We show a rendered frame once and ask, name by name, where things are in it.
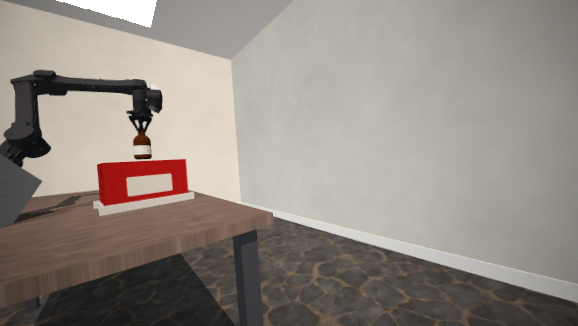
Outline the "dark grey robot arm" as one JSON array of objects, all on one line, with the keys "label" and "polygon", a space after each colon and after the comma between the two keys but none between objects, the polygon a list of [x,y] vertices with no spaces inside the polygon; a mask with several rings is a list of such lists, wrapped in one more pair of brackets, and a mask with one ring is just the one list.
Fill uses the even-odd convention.
[{"label": "dark grey robot arm", "polygon": [[[160,113],[162,109],[161,90],[148,88],[146,81],[141,79],[71,78],[56,75],[52,70],[36,70],[33,74],[11,79],[10,83],[15,90],[15,122],[4,132],[6,140],[0,145],[0,154],[19,167],[23,166],[22,159],[25,157],[42,157],[51,150],[51,146],[42,138],[38,95],[65,96],[65,91],[122,93],[132,95],[132,101],[138,100],[134,101],[135,110]],[[27,122],[16,122],[22,120]]]}]

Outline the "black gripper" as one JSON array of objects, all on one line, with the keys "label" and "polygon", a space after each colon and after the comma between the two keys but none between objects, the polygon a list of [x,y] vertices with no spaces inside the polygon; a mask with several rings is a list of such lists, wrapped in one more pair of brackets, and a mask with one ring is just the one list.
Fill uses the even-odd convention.
[{"label": "black gripper", "polygon": [[[138,100],[134,100],[134,101],[138,101]],[[145,133],[146,133],[146,130],[147,130],[149,124],[150,124],[151,121],[152,121],[153,114],[148,113],[148,112],[144,112],[144,111],[141,111],[141,110],[135,110],[135,103],[134,103],[134,101],[133,101],[133,110],[126,111],[126,114],[131,114],[131,116],[129,116],[129,120],[132,122],[132,124],[133,124],[134,127],[136,128],[137,132],[141,132],[141,129],[143,128],[143,122],[146,122],[146,121],[147,121],[146,126],[145,126],[145,129],[144,129],[144,130],[145,130]],[[135,114],[134,111],[135,111],[137,114]],[[149,116],[150,116],[150,117],[149,117]],[[139,129],[138,129],[136,123],[135,123],[135,120],[138,120]]]}]

